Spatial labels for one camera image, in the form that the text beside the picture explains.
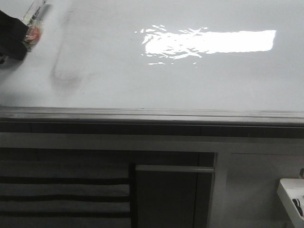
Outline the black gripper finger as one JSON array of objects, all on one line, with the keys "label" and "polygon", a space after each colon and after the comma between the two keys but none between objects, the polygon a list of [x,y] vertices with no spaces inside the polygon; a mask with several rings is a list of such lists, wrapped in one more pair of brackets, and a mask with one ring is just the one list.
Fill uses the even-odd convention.
[{"label": "black gripper finger", "polygon": [[23,40],[28,32],[28,26],[21,20],[13,18],[0,11],[0,63],[7,58],[22,61],[27,53]]}]

